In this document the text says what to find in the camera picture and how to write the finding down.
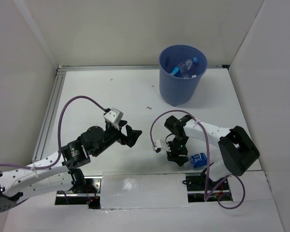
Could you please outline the crushed blue label bottle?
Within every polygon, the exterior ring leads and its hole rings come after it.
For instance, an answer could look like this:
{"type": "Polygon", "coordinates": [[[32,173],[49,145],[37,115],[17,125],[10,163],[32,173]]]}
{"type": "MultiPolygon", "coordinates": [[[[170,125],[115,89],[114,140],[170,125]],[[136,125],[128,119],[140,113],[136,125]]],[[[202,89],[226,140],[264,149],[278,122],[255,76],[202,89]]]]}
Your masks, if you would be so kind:
{"type": "Polygon", "coordinates": [[[207,156],[204,153],[198,153],[190,156],[189,163],[193,169],[204,167],[207,165],[207,156]]]}

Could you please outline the small clear bottle white cap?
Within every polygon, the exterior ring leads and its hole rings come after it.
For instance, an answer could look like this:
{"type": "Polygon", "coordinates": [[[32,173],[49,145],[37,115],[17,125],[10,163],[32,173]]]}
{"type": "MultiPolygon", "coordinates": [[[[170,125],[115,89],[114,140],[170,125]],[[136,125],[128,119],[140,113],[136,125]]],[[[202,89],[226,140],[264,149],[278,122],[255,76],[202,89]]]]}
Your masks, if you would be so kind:
{"type": "Polygon", "coordinates": [[[185,73],[181,75],[181,78],[183,79],[191,79],[191,78],[197,78],[197,77],[199,76],[196,74],[189,74],[189,73],[185,73]]]}

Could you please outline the blue label water bottle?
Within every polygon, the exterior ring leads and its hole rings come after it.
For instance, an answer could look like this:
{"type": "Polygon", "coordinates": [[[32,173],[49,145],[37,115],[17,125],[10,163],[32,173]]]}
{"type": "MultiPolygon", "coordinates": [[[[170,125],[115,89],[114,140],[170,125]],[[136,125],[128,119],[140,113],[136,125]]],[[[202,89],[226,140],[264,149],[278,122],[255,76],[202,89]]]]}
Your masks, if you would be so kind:
{"type": "Polygon", "coordinates": [[[193,65],[198,63],[197,57],[193,57],[192,59],[187,59],[176,66],[174,66],[169,73],[172,76],[180,77],[184,74],[187,74],[193,65]]]}

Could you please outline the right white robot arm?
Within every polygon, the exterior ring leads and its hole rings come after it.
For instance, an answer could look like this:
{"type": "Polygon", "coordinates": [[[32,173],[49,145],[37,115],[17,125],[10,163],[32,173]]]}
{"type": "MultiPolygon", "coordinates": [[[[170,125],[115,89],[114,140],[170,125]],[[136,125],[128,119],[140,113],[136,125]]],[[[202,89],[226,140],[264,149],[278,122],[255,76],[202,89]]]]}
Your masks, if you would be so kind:
{"type": "Polygon", "coordinates": [[[164,126],[173,135],[166,143],[167,160],[183,166],[189,161],[186,143],[189,138],[208,142],[220,150],[220,157],[209,161],[210,171],[201,178],[205,189],[213,189],[218,180],[228,175],[242,176],[260,157],[259,150],[240,126],[232,129],[195,121],[189,115],[177,119],[170,116],[164,126]]]}

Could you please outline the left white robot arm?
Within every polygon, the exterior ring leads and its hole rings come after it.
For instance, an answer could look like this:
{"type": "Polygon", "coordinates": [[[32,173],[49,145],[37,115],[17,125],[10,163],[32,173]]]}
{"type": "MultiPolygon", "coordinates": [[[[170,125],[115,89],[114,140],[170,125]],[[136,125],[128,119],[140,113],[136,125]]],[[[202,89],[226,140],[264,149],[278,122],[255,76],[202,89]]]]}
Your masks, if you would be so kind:
{"type": "Polygon", "coordinates": [[[142,134],[129,125],[125,128],[127,133],[123,134],[110,124],[105,129],[93,126],[64,146],[61,156],[54,153],[26,169],[0,171],[0,213],[48,192],[84,191],[87,183],[80,168],[90,163],[91,157],[97,157],[115,142],[133,147],[142,134]]]}

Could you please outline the blue plastic bin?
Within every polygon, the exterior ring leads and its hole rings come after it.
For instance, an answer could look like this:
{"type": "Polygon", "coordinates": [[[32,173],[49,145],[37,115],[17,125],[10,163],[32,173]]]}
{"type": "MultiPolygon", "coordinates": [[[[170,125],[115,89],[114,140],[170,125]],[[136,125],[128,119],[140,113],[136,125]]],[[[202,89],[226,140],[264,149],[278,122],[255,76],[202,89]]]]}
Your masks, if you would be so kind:
{"type": "Polygon", "coordinates": [[[208,66],[207,58],[203,52],[182,44],[165,48],[159,55],[158,63],[159,91],[162,98],[172,106],[184,104],[191,99],[208,66]],[[188,73],[196,74],[199,77],[183,79],[169,74],[174,66],[193,57],[197,57],[198,63],[193,65],[188,73]]]}

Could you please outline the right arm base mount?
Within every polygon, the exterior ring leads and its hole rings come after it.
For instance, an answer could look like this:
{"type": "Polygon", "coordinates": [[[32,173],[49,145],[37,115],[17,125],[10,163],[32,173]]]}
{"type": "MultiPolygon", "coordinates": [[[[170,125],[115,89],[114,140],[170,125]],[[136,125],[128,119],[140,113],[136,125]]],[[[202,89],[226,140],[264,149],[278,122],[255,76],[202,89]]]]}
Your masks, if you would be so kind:
{"type": "MultiPolygon", "coordinates": [[[[205,176],[187,175],[182,181],[188,192],[189,203],[204,202],[205,176]]],[[[208,202],[216,202],[221,196],[221,201],[232,201],[232,195],[228,181],[225,180],[209,197],[208,202]]]]}

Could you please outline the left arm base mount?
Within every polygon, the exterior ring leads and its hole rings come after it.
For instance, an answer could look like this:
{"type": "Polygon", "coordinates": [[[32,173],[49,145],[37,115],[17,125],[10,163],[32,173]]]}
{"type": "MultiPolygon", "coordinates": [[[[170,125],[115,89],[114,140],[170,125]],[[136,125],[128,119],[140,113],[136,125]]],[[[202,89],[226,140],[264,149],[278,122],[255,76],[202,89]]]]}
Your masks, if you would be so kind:
{"type": "Polygon", "coordinates": [[[101,209],[102,176],[85,176],[86,185],[78,193],[58,191],[55,205],[84,205],[88,209],[101,209]]]}

